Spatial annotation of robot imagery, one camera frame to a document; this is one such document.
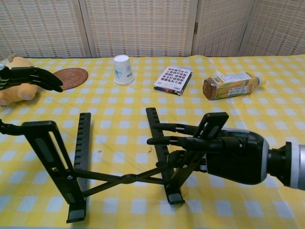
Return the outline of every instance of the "robotic hand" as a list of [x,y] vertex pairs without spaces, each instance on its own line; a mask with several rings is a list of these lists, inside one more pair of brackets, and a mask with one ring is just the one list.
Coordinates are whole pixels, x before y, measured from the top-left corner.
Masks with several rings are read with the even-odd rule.
[[213,125],[204,124],[200,135],[196,135],[200,125],[198,127],[157,123],[154,124],[154,129],[193,135],[193,137],[150,138],[147,144],[181,146],[186,150],[184,153],[179,150],[181,166],[185,167],[188,163],[186,152],[191,157],[195,152],[204,151],[205,155],[201,158],[197,171],[238,183],[258,184],[264,181],[269,173],[287,187],[305,190],[305,145],[286,142],[286,145],[279,149],[269,149],[266,139],[257,133],[222,128],[227,118],[227,113],[218,113],[216,122]]
[[62,92],[62,82],[47,70],[37,67],[16,67],[9,69],[0,63],[0,91],[22,83],[35,84],[46,90]]

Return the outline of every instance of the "table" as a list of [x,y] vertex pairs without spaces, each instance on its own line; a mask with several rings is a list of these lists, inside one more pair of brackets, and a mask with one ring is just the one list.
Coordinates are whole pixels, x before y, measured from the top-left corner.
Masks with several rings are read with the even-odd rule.
[[[156,107],[161,122],[189,125],[199,124],[207,112],[226,111],[230,116],[226,127],[257,132],[270,147],[281,147],[285,141],[305,144],[305,55],[131,58],[135,81],[125,86],[113,82],[111,58],[31,61],[51,72],[81,67],[89,78],[63,93],[41,90],[32,101],[0,107],[0,117],[16,125],[55,121],[73,159],[79,113],[90,112],[91,171],[121,175],[155,167],[155,150],[146,145],[151,136],[146,107]],[[153,89],[171,64],[193,69],[182,96]],[[268,82],[246,96],[217,101],[204,97],[206,77],[240,72],[264,76]],[[68,205],[25,138],[0,135],[0,144],[0,227],[305,227],[304,191],[284,187],[270,176],[248,186],[198,172],[182,187],[186,200],[182,206],[169,206],[162,186],[136,182],[90,197],[86,220],[66,224]],[[90,182],[90,187],[98,184]]]

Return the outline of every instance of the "plastic bottle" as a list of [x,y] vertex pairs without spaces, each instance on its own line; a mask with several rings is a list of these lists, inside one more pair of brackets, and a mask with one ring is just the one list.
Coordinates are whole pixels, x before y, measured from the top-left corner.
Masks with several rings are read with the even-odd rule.
[[257,86],[265,83],[262,77],[249,73],[209,77],[204,80],[203,94],[208,100],[230,98],[250,94]]

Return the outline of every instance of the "bottle label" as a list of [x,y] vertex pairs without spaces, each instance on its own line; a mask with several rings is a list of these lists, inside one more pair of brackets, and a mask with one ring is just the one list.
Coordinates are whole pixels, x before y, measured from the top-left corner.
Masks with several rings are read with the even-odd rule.
[[240,87],[231,87],[228,91],[228,96],[234,94],[247,94],[249,90],[249,86],[240,86]]
[[250,80],[251,76],[247,73],[231,74],[231,75],[222,75],[219,78],[225,83],[237,82],[241,80]]

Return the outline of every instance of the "woven screen panel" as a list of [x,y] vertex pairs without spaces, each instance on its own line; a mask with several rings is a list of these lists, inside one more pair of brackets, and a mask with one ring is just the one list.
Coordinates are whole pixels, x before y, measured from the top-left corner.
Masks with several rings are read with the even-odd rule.
[[73,0],[1,0],[0,59],[85,57]]
[[304,0],[261,0],[257,7],[244,56],[305,53]]
[[196,54],[236,55],[252,5],[253,0],[203,0]]
[[192,4],[197,1],[86,0],[97,56],[190,55]]

